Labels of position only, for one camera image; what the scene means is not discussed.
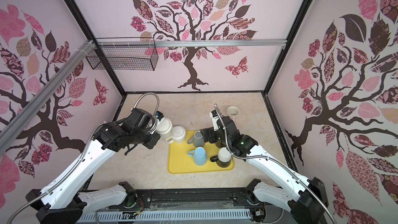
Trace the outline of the white mug red interior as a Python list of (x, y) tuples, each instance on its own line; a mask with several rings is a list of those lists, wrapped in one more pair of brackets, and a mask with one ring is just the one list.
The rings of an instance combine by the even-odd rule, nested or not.
[(169, 144), (173, 142), (173, 124), (168, 118), (163, 117), (160, 121), (158, 121), (155, 131), (165, 142)]

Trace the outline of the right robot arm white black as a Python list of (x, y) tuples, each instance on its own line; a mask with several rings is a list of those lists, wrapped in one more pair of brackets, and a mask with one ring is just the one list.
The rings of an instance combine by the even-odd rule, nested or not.
[(225, 147), (236, 159), (255, 166), (278, 185), (256, 179), (248, 193), (258, 202), (289, 212), (298, 224), (324, 224), (328, 199), (324, 183), (301, 175), (269, 154), (255, 139), (241, 134), (230, 117), (214, 117), (213, 126), (200, 130), (205, 142)]

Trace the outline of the pale pink mug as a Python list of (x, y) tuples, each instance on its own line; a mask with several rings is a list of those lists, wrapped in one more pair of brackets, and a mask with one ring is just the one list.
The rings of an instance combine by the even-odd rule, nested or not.
[(237, 116), (239, 115), (239, 113), (240, 113), (240, 110), (239, 110), (239, 108), (236, 107), (236, 106), (229, 106), (229, 107), (227, 108), (227, 114), (229, 115), (229, 117), (230, 117), (233, 121), (236, 120), (236, 118), (237, 118)]

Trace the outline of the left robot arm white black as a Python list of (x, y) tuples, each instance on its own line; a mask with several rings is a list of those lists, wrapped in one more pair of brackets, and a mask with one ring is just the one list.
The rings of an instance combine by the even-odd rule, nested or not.
[(83, 153), (53, 182), (41, 190), (31, 190), (26, 199), (32, 204), (41, 224), (74, 224), (83, 215), (109, 206), (132, 208), (137, 202), (136, 190), (126, 181), (108, 189), (83, 192), (83, 185), (109, 158), (126, 148), (132, 151), (142, 144), (153, 149), (160, 139), (155, 132), (163, 119), (134, 108), (119, 121), (101, 124), (89, 139)]

